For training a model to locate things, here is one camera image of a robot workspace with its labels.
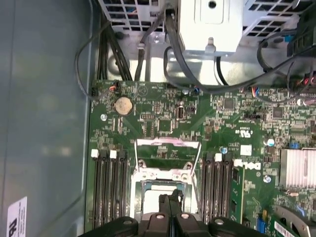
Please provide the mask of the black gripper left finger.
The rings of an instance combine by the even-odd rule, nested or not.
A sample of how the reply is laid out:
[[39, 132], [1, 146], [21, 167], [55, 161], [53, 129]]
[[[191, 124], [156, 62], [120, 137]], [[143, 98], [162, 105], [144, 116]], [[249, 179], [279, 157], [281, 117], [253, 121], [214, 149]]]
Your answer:
[[159, 212], [147, 213], [141, 221], [124, 216], [110, 221], [82, 237], [168, 237], [170, 234], [169, 195], [159, 196]]

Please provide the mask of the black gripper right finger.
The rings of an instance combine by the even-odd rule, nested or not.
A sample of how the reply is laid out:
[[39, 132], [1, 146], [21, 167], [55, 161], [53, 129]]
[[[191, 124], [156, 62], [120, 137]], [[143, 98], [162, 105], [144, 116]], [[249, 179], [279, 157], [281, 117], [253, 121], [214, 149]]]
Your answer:
[[174, 189], [171, 201], [175, 207], [171, 209], [175, 221], [175, 230], [179, 237], [265, 237], [254, 229], [234, 222], [228, 218], [215, 217], [208, 224], [191, 213], [182, 211], [183, 192]]

